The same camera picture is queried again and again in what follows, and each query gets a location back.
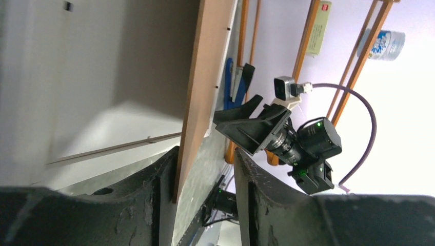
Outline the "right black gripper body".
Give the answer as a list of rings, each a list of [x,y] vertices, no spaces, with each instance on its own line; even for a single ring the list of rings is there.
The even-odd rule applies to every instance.
[[[340,154],[342,143],[331,121],[326,117],[318,117],[305,122],[297,130],[288,120],[265,150],[285,164],[309,167]]]

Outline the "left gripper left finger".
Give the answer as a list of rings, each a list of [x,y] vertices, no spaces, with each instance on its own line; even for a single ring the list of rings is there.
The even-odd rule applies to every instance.
[[[178,152],[90,195],[1,187],[1,245],[171,245]]]

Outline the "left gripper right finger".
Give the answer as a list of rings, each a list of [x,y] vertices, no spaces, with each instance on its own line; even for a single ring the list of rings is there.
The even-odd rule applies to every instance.
[[[234,156],[242,245],[434,245],[434,198],[304,194]]]

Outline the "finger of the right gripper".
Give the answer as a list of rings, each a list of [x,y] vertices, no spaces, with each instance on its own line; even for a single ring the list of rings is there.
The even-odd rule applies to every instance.
[[[216,129],[229,140],[253,155],[265,150],[273,136],[287,122],[291,111],[283,106],[266,106],[256,118],[216,124]]]
[[[240,105],[232,109],[215,111],[213,116],[213,123],[220,124],[222,122],[227,122],[227,121],[247,119],[251,116],[254,110],[259,106],[262,100],[263,100],[262,96],[255,95],[253,98],[248,100],[243,105]]]

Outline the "brown backing board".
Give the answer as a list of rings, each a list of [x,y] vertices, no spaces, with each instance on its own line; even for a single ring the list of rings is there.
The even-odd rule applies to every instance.
[[[211,125],[223,75],[236,1],[201,1],[193,45],[172,202],[177,203],[197,152]]]

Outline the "white picture frame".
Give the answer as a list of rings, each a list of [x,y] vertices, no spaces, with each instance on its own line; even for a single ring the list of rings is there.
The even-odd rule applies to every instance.
[[[1,185],[59,190],[180,145],[201,1],[1,1]]]

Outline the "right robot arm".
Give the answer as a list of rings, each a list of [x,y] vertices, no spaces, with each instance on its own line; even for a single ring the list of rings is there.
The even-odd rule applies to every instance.
[[[213,117],[216,130],[250,155],[269,151],[292,166],[287,174],[306,194],[333,189],[332,168],[327,159],[342,152],[335,126],[328,118],[319,117],[295,129],[290,116],[302,101],[299,96],[288,100],[276,98],[252,118],[262,100],[255,95],[239,107],[216,111]]]

